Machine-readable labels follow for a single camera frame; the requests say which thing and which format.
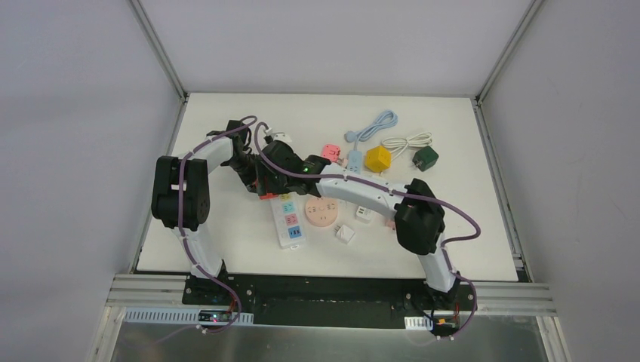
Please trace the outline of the small white cube adapter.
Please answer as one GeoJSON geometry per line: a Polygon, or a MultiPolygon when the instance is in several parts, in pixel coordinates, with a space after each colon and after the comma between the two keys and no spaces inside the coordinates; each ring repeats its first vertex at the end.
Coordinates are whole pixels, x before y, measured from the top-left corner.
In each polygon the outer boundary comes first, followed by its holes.
{"type": "Polygon", "coordinates": [[[336,225],[334,231],[335,238],[343,244],[349,244],[355,237],[355,231],[347,225],[336,225]]]}

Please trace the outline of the pink plug adapter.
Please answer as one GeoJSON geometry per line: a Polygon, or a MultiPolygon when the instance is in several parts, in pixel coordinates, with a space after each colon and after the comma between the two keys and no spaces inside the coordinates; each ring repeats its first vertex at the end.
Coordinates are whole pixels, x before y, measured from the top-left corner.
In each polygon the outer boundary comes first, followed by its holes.
{"type": "Polygon", "coordinates": [[[341,148],[334,144],[325,144],[322,147],[321,156],[330,162],[337,162],[340,158],[341,148]]]}

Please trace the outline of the yellow cube plug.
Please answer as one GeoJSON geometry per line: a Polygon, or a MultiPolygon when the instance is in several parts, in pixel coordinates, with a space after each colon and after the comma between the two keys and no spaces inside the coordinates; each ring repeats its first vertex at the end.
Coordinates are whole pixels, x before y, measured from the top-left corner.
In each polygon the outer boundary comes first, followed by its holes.
{"type": "Polygon", "coordinates": [[[392,155],[383,146],[376,146],[365,153],[364,166],[374,173],[382,173],[389,169],[392,163],[392,155]]]}

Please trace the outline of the dark green cube plug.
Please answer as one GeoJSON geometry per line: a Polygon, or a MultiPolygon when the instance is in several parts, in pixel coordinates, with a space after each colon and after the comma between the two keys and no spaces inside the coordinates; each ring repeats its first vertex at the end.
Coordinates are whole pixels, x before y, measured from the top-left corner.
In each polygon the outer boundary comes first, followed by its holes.
{"type": "Polygon", "coordinates": [[[418,170],[424,172],[433,167],[438,159],[439,154],[431,146],[425,146],[414,153],[412,162],[418,170]]]}

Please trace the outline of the red cube plug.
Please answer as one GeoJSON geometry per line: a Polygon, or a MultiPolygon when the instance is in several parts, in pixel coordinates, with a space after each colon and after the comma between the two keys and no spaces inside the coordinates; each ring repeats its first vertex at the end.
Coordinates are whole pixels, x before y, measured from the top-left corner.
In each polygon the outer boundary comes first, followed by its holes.
{"type": "Polygon", "coordinates": [[[273,198],[277,198],[278,195],[276,193],[272,193],[272,192],[267,192],[264,195],[258,195],[260,200],[270,200],[273,198]]]}

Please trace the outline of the long white power strip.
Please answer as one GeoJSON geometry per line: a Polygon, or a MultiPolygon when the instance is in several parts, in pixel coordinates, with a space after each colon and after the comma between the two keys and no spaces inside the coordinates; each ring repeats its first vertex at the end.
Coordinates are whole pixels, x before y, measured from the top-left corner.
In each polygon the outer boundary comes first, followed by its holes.
{"type": "Polygon", "coordinates": [[[278,195],[270,200],[278,243],[283,250],[296,250],[306,243],[303,216],[294,194],[278,195]]]}

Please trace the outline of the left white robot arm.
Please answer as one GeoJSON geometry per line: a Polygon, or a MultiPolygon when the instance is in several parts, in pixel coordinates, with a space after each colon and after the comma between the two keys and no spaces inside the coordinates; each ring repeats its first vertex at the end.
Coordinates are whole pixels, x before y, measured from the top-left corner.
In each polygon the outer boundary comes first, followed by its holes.
{"type": "Polygon", "coordinates": [[[181,243],[192,264],[190,274],[206,279],[201,294],[212,305],[229,298],[230,285],[218,277],[223,258],[205,225],[211,209],[209,175],[218,167],[230,167],[249,192],[256,192],[255,156],[247,145],[256,122],[255,115],[231,120],[227,129],[210,132],[184,155],[161,156],[155,164],[152,216],[181,243]]]}

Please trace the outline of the small white power strip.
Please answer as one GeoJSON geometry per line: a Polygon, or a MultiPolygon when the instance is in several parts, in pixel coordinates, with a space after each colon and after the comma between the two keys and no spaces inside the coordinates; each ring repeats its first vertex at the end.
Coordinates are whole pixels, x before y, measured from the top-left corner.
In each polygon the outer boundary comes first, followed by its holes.
{"type": "MultiPolygon", "coordinates": [[[[371,176],[375,179],[385,180],[386,178],[382,173],[372,173],[371,176]]],[[[355,219],[364,224],[371,224],[375,218],[375,212],[367,207],[361,205],[357,206],[355,211],[355,219]]]]}

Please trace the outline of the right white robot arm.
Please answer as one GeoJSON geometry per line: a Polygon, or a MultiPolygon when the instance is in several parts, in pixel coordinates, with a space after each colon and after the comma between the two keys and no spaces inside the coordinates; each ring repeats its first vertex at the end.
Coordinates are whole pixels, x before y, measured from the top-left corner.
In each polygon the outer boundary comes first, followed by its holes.
{"type": "Polygon", "coordinates": [[[258,181],[261,191],[333,198],[391,219],[398,244],[417,255],[422,265],[432,305],[446,309],[458,300],[460,282],[442,249],[445,211],[435,203],[424,181],[390,183],[344,169],[321,156],[301,159],[287,143],[275,140],[259,151],[257,160],[266,172],[258,181]]]}

